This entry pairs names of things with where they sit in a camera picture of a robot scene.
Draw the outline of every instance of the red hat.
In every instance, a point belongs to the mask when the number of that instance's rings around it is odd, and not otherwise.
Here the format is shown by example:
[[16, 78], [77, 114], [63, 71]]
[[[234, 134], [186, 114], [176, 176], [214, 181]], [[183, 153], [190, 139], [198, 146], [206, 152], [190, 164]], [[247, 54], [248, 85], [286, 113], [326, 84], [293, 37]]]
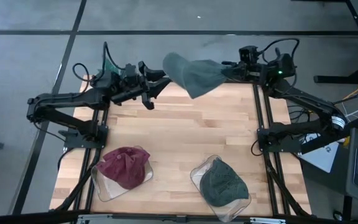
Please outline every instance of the red hat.
[[150, 154], [140, 146], [120, 147], [103, 156], [96, 168], [105, 177], [117, 182], [122, 188], [130, 190], [145, 178], [145, 164]]

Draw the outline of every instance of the plastic container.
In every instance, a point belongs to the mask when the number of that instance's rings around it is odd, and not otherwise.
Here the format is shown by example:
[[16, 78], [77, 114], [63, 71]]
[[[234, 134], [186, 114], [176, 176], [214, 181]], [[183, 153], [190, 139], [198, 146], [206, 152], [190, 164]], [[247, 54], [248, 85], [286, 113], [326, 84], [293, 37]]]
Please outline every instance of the plastic container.
[[[98, 172], [96, 166], [92, 168], [91, 171], [92, 181], [94, 183], [95, 189], [98, 193], [99, 199], [102, 202], [108, 202], [111, 199], [114, 199], [130, 190], [122, 188], [117, 182], [105, 177], [102, 173]], [[150, 162], [147, 161], [145, 164], [145, 178], [143, 183], [147, 182], [153, 177], [153, 169], [150, 166]]]
[[[213, 155], [209, 157], [206, 162], [202, 163], [200, 166], [196, 167], [190, 172], [190, 178], [200, 193], [201, 193], [200, 190], [201, 178], [208, 170], [210, 170], [210, 168], [212, 168], [213, 161], [215, 159], [221, 160], [219, 156]], [[211, 207], [212, 211], [219, 218], [219, 220], [221, 220], [222, 222], [229, 222], [234, 218], [236, 218], [238, 214], [240, 214], [241, 211], [243, 211], [243, 209], [245, 209], [250, 203], [251, 203], [251, 196], [250, 193], [248, 193], [248, 199], [244, 199], [244, 198], [235, 199], [232, 202], [221, 207], [215, 207], [210, 204], [208, 205]]]

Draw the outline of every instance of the gray floor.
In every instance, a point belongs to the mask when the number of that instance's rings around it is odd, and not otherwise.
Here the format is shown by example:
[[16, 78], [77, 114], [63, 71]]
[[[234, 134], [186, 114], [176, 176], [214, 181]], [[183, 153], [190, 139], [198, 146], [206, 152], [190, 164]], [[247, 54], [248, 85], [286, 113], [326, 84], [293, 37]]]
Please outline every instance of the gray floor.
[[[73, 27], [80, 0], [0, 0], [0, 29], [67, 29]], [[230, 1], [88, 1], [80, 30], [356, 30], [346, 5], [292, 2], [290, 0]], [[63, 79], [61, 93], [78, 91], [80, 81], [71, 73], [74, 63], [84, 63], [90, 72], [101, 66], [103, 41], [109, 43], [115, 61], [161, 68], [163, 57], [175, 51], [195, 60], [238, 60], [238, 48], [263, 47], [278, 37], [211, 35], [92, 35], [77, 36]], [[0, 215], [11, 212], [12, 200], [36, 129], [26, 120], [26, 101], [49, 92], [54, 84], [68, 41], [67, 35], [0, 35]], [[291, 42], [278, 45], [289, 52]], [[273, 51], [267, 54], [273, 58]], [[315, 84], [313, 75], [348, 75], [358, 68], [358, 39], [302, 37], [295, 55], [297, 88], [326, 100], [339, 100], [357, 85]], [[358, 108], [358, 100], [345, 104]], [[60, 128], [50, 125], [49, 131]], [[57, 174], [62, 142], [47, 136], [42, 148], [23, 212], [47, 211]], [[331, 218], [342, 207], [342, 195], [306, 177], [306, 187], [315, 215]], [[353, 216], [358, 218], [358, 201]]]

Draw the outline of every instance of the wooden table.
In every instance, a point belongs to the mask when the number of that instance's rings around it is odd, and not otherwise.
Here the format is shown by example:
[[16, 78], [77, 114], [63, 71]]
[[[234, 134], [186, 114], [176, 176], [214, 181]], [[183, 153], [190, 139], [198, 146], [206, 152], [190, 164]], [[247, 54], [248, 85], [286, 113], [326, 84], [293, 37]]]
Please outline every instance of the wooden table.
[[[270, 101], [274, 121], [289, 123], [285, 100]], [[122, 106], [112, 104], [108, 143], [102, 151], [103, 155], [122, 146], [142, 146], [151, 154], [153, 178], [108, 202], [100, 201], [94, 191], [92, 212], [214, 215], [190, 180], [190, 172], [217, 154], [248, 186], [252, 202], [241, 215], [272, 215], [263, 158], [250, 153], [258, 128], [252, 85], [225, 83], [192, 100], [185, 90], [171, 83], [154, 102], [152, 111], [140, 100]], [[77, 108], [74, 116], [88, 120], [92, 114], [88, 108]], [[77, 184], [84, 151], [75, 149], [62, 160], [50, 208], [59, 206]], [[257, 145], [254, 151], [259, 153]], [[299, 161], [291, 154], [280, 155], [289, 191], [310, 212]], [[88, 184], [80, 208], [85, 206], [87, 191]], [[277, 186], [275, 192], [278, 209], [283, 212]]]

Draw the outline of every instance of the dark green hat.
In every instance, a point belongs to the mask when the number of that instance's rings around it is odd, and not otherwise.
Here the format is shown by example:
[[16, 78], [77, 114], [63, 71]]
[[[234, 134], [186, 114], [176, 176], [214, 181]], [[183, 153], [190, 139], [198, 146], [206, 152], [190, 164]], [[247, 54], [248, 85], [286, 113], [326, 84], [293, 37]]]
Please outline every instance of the dark green hat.
[[219, 158], [213, 161], [212, 167], [201, 178], [200, 192], [215, 207], [222, 207], [236, 199], [249, 198], [246, 183]]

